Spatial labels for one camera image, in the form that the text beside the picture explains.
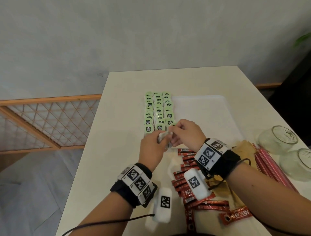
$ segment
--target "table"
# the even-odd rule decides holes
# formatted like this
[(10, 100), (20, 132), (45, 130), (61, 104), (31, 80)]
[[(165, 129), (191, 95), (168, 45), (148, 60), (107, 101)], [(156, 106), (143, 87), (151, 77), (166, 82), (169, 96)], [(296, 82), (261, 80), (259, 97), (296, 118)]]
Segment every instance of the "table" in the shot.
[[(255, 142), (260, 132), (274, 125), (289, 127), (237, 66), (109, 73), (56, 235), (77, 226), (109, 194), (117, 175), (128, 164), (137, 162), (143, 137), (143, 96), (146, 91), (163, 90), (173, 96), (225, 96), (234, 119), (250, 142)], [(305, 147), (299, 140), (294, 148)], [(170, 180), (165, 181), (159, 173), (167, 168), (173, 155), (172, 151), (166, 152), (154, 172), (152, 180), (159, 186), (171, 186)], [(308, 183), (292, 182), (303, 196), (311, 199)], [(173, 204), (179, 205), (175, 192), (173, 196)], [(132, 217), (148, 214), (150, 210), (150, 206), (137, 207)], [(254, 218), (223, 230), (213, 228), (215, 220), (200, 216), (196, 219), (205, 230), (217, 235), (270, 235)], [(150, 235), (144, 227), (145, 221), (129, 222), (123, 235)], [(160, 224), (153, 235), (182, 232), (185, 232), (185, 217), (180, 205), (173, 208), (171, 222)]]

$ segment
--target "white wall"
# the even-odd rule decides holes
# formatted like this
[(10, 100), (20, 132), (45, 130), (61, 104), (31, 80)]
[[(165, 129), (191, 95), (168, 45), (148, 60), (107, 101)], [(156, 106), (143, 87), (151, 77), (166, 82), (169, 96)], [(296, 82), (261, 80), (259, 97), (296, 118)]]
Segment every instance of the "white wall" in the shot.
[(280, 82), (309, 0), (1, 0), (0, 100), (102, 93), (112, 71), (238, 65)]

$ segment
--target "hand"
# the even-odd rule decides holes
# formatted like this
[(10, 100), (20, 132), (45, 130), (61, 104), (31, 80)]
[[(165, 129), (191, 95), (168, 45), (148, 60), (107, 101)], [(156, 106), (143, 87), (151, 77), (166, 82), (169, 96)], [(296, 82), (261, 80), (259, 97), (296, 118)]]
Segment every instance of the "hand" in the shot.
[(188, 148), (197, 152), (206, 139), (200, 126), (190, 120), (181, 119), (175, 126), (169, 126), (169, 130), (174, 133), (171, 141), (174, 147), (185, 144)]
[(161, 162), (163, 153), (167, 151), (167, 144), (171, 141), (172, 136), (166, 135), (158, 144), (157, 140), (160, 133), (165, 131), (156, 130), (148, 134), (140, 142), (139, 160), (138, 163), (145, 165), (153, 172)]

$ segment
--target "leaf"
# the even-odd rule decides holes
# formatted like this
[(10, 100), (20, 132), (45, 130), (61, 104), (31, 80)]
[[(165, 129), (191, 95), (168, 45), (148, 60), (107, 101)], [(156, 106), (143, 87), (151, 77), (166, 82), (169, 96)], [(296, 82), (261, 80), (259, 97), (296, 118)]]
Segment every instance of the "leaf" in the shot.
[(299, 44), (301, 44), (303, 41), (307, 40), (311, 37), (311, 32), (307, 33), (306, 35), (302, 35), (298, 39), (296, 39), (294, 46), (297, 47)]

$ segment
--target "diamond lattice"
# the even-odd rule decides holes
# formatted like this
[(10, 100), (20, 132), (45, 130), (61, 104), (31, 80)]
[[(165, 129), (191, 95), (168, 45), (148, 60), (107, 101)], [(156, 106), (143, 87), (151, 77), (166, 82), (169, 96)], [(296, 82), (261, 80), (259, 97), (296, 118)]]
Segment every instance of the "diamond lattice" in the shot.
[(0, 151), (37, 148), (49, 148), (49, 146), (0, 114)]
[(85, 145), (99, 100), (8, 106), (60, 146)]

